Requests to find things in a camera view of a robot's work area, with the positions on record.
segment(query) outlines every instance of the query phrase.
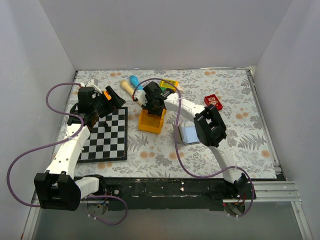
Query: gray floor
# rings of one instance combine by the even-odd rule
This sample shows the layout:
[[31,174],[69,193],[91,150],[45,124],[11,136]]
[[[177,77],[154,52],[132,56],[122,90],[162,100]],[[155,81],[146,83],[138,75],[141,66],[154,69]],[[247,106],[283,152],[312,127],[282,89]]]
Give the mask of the gray floor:
[[[32,239],[302,239],[290,202],[254,203],[238,220],[215,213],[206,209],[130,210],[123,223],[107,226],[88,217],[84,204],[75,212],[41,209]],[[107,212],[104,218],[117,221],[123,214]]]

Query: white wall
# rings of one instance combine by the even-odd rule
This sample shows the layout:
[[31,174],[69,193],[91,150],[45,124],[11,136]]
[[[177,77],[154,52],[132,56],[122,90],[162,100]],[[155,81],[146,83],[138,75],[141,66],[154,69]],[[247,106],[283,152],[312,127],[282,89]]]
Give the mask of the white wall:
[[258,97],[285,175],[320,239],[320,2],[294,0],[256,68]]
[[76,70],[255,66],[292,0],[40,0]]
[[[61,116],[45,96],[51,86],[71,82],[75,70],[38,0],[0,0],[0,239],[20,239],[29,207],[10,195],[6,174],[19,154],[56,139]],[[64,109],[69,89],[50,102]],[[52,148],[23,157],[13,167],[13,189],[30,202],[33,179],[51,160]]]

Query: chessboard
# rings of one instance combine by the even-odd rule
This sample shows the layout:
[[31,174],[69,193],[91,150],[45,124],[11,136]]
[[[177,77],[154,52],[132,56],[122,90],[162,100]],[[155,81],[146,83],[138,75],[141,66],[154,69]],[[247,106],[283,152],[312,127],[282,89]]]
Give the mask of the chessboard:
[[78,163],[127,160],[127,145],[128,108],[122,107],[96,122],[83,145]]

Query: red tray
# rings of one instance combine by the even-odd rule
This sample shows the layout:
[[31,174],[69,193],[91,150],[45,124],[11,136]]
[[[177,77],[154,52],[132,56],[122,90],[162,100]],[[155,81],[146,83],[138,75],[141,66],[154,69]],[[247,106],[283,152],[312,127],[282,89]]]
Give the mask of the red tray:
[[218,111],[220,111],[223,108],[223,106],[220,103],[219,99],[214,94],[212,94],[210,96],[205,96],[204,97],[204,102],[205,102],[205,104],[207,106],[209,106],[210,104],[214,105],[216,107],[216,109],[218,109]]

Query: floral tablecloth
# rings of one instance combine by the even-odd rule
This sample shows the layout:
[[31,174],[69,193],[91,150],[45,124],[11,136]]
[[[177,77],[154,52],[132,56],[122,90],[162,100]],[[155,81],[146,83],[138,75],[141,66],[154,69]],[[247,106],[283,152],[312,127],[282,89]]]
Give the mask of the floral tablecloth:
[[[172,124],[176,113],[168,111],[160,134],[138,130],[141,108],[120,87],[120,81],[136,75],[140,81],[148,78],[177,80],[184,90],[183,98],[204,105],[204,97],[215,94],[223,105],[220,114],[227,127],[227,142],[238,165],[252,178],[276,178],[271,150],[268,148],[263,123],[247,78],[246,71],[237,70],[125,70],[79,71],[75,82],[87,83],[92,78],[104,89],[110,85],[126,100],[128,107],[128,157],[126,161],[78,163],[75,176],[100,174],[105,177],[164,177],[189,178],[180,167],[174,147]],[[78,101],[78,87],[73,87],[67,110]],[[59,140],[65,136],[67,117],[63,119]],[[183,125],[192,123],[180,119]],[[179,149],[185,167],[196,175],[209,175],[220,170],[211,151],[202,144],[181,146]]]

